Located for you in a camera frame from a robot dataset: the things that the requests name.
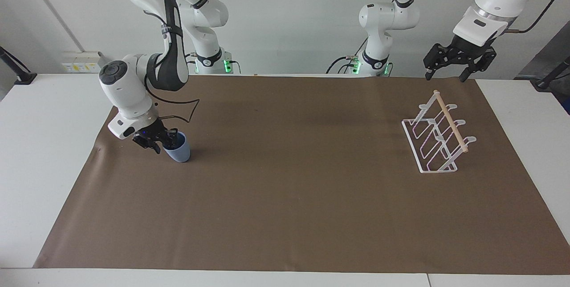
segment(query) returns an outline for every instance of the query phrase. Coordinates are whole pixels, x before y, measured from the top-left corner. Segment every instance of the power outlet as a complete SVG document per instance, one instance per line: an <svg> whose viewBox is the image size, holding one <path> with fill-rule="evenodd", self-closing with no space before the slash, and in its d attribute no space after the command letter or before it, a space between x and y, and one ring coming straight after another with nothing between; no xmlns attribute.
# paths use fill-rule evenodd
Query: power outlet
<svg viewBox="0 0 570 287"><path fill-rule="evenodd" d="M99 73L106 63L101 52L65 52L61 65L68 73Z"/></svg>

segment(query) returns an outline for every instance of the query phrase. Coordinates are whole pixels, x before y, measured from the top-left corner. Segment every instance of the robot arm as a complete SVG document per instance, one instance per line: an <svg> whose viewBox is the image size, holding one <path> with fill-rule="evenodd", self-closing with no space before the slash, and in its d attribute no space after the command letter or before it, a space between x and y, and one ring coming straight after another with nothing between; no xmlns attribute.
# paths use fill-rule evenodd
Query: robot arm
<svg viewBox="0 0 570 287"><path fill-rule="evenodd" d="M529 0L475 0L453 29L449 46L436 44L424 58L426 78L450 64L467 64L460 75L465 81L478 71L485 71L497 56L491 44L501 36L523 11Z"/></svg>
<svg viewBox="0 0 570 287"><path fill-rule="evenodd" d="M149 82L161 90L177 91L182 88L188 80L183 31L204 32L203 36L191 35L197 37L195 44L198 50L215 50L218 53L220 47L215 34L211 29L200 26L224 25L228 21L228 10L218 0L131 1L160 21L164 52L128 55L121 61L110 62L102 68L99 80L106 96L118 108L118 114L108 125L110 131L119 139L132 135L141 147L153 148L159 153L156 142L171 149L178 143L178 132L164 126L145 86Z"/></svg>
<svg viewBox="0 0 570 287"><path fill-rule="evenodd" d="M359 73L378 76L387 63L392 37L387 30L405 30L419 22L419 9L414 0L392 0L391 3L365 5L360 11L360 25L368 32L368 44L358 54Z"/></svg>
<svg viewBox="0 0 570 287"><path fill-rule="evenodd" d="M228 8L219 0L177 0L184 33L194 44L199 73L228 73L224 60L232 56L220 47L214 30L228 22Z"/></svg>

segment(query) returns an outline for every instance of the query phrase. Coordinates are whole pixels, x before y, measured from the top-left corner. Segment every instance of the table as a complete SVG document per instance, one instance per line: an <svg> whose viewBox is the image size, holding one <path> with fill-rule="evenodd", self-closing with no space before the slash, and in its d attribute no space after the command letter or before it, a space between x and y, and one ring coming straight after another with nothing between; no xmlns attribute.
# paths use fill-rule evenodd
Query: table
<svg viewBox="0 0 570 287"><path fill-rule="evenodd" d="M570 117L553 96L535 92L528 82L477 82L570 242L570 165L564 154ZM0 102L0 285L570 285L570 276L30 269L110 108L95 74L40 75Z"/></svg>

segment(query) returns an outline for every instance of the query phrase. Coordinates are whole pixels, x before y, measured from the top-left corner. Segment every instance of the cable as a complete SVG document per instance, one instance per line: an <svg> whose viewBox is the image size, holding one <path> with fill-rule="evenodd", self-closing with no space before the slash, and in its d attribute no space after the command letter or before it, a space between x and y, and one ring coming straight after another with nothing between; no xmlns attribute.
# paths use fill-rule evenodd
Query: cable
<svg viewBox="0 0 570 287"><path fill-rule="evenodd" d="M190 101L172 101L172 100L162 99L159 96L153 94L151 92L151 89L148 88L148 76L145 76L145 78L144 78L144 88L147 89L147 92L156 100L160 100L160 101L165 102L165 103L172 103L173 105L188 105L189 103L194 103L194 102L200 101L200 99L194 99L194 100L190 100Z"/></svg>
<svg viewBox="0 0 570 287"><path fill-rule="evenodd" d="M364 39L364 41L362 42L362 45L360 45L360 48L358 48L358 50L356 51L356 53L354 54L354 56L358 56L358 52L360 52L360 50L362 50L362 47L364 46L364 44L366 44L366 42L368 41L368 37L366 37L366 39ZM348 70L347 68L344 68L344 72L343 74L346 74L346 71Z"/></svg>
<svg viewBox="0 0 570 287"><path fill-rule="evenodd" d="M155 68L158 68L158 66L162 65L164 60L168 57L168 54L171 52L171 46L172 44L168 44L168 50L167 53L164 54L164 57L155 64Z"/></svg>
<svg viewBox="0 0 570 287"><path fill-rule="evenodd" d="M340 57L340 58L338 58L337 60L334 60L334 61L332 62L332 64L330 65L330 67L328 67L328 69L326 70L326 74L328 74L328 73L330 72L330 70L332 69L332 67L334 67L334 65L335 65L337 62L342 61L342 60L346 60L346 56Z"/></svg>
<svg viewBox="0 0 570 287"><path fill-rule="evenodd" d="M186 123L190 123L190 121L192 120L192 117L194 116L194 111L196 111L196 108L198 107L198 103L200 103L200 99L194 99L194 100L190 100L190 101L172 101L172 100L166 100L166 99L162 99L159 96L153 94L151 92L151 89L148 88L148 76L144 77L144 88L147 89L147 92L154 97L155 99L165 102L165 103L172 103L174 105L188 105L190 103L195 103L194 108L192 109L192 112L190 114L190 117L188 119L185 119L183 117L180 117L178 115L168 115L168 116L164 116L164 117L159 117L159 119L161 120L167 120L167 119L180 119L182 121L185 121Z"/></svg>
<svg viewBox="0 0 570 287"><path fill-rule="evenodd" d="M344 73L346 73L346 70L348 70L348 68L350 68L350 67L353 67L353 68L354 68L354 65L353 65L353 64L344 65L344 66L340 67L340 69L338 70L337 73L340 73L340 70L342 70L342 68L345 68L345 69L344 69Z"/></svg>
<svg viewBox="0 0 570 287"><path fill-rule="evenodd" d="M240 69L240 74L242 74L242 66L240 66L239 62L232 60L232 61L230 61L230 64L238 64L238 68Z"/></svg>
<svg viewBox="0 0 570 287"><path fill-rule="evenodd" d="M539 23L540 19L542 19L543 15L546 13L546 11L548 11L548 9L550 9L550 6L554 3L554 1L556 1L556 0L550 0L548 5L546 6L546 8L542 11L542 13L540 13L538 18L536 18L535 22L529 27L529 29L526 29L526 30L509 29L509 30L506 30L505 33L527 33L527 32L529 32L530 30L532 30L535 27L535 25L537 23Z"/></svg>
<svg viewBox="0 0 570 287"><path fill-rule="evenodd" d="M552 79L552 81L558 80L558 79L562 79L562 78L566 78L567 76L570 76L570 73L567 73L567 74L565 74L565 75L563 75L563 76L560 76L560 77L558 77L558 78L554 78L554 79Z"/></svg>
<svg viewBox="0 0 570 287"><path fill-rule="evenodd" d="M16 56L14 56L14 55L11 54L10 52L8 52L8 50L6 50L6 49L4 49L4 52L6 52L6 54L7 54L10 58L12 58L12 60L14 60L15 62L18 62L18 64L19 64L20 66L22 66L24 69L26 69L27 72L31 73L31 71L28 69L28 67L27 67L25 64L23 64L23 63L20 61L20 59L16 58Z"/></svg>
<svg viewBox="0 0 570 287"><path fill-rule="evenodd" d="M163 23L163 25L166 25L166 24L167 24L159 15L156 15L156 14L154 14L154 13L152 13L152 12L148 12L148 11L146 11L146 10L143 10L142 12L143 12L145 15L153 16L153 17L155 17L156 19L159 19L160 22Z"/></svg>
<svg viewBox="0 0 570 287"><path fill-rule="evenodd" d="M180 117L179 115L167 115L164 117L159 117L159 119L161 119L161 120L180 119L182 121L185 121L186 123L190 123L190 121L192 121L192 117L194 116L194 111L196 111L196 108L198 107L198 104L200 103L200 99L197 99L195 102L196 102L196 104L194 105L194 108L192 109L192 112L191 112L190 117L188 119Z"/></svg>

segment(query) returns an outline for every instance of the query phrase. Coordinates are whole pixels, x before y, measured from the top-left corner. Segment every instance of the white wall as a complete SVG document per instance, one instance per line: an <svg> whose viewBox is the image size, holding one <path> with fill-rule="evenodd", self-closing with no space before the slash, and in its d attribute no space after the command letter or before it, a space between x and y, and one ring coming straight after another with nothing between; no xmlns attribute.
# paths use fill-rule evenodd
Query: white wall
<svg viewBox="0 0 570 287"><path fill-rule="evenodd" d="M157 21L144 15L129 0L48 0L69 30L64 30L53 15L43 18L30 14L30 11L49 11L45 6L39 9L39 1L4 0L4 4L18 9L19 19L7 22L0 19L2 27L8 26L10 31L18 33L6 35L2 30L0 44L18 49L22 60L34 66L33 70L52 72L53 63L59 61L54 53L78 49L73 36L79 47L99 50L109 58L162 50ZM322 73L332 60L354 53L366 37L358 24L360 8L367 3L389 0L221 1L230 11L228 25L216 30L222 46L234 54L245 72L275 74ZM515 27L527 27L548 1L530 1ZM497 60L489 71L476 77L515 77L570 20L564 7L568 1L558 0L533 31L498 40L495 43ZM391 61L395 63L395 76L423 76L423 57L434 43L450 42L453 27L472 0L416 0L416 3L422 11L419 26L392 33L395 43ZM20 42L20 33L26 31L27 36L35 36L37 44ZM31 52L31 45L38 45L41 50ZM49 62L49 66L43 66L44 61ZM457 76L461 71L459 67L443 69L440 76Z"/></svg>

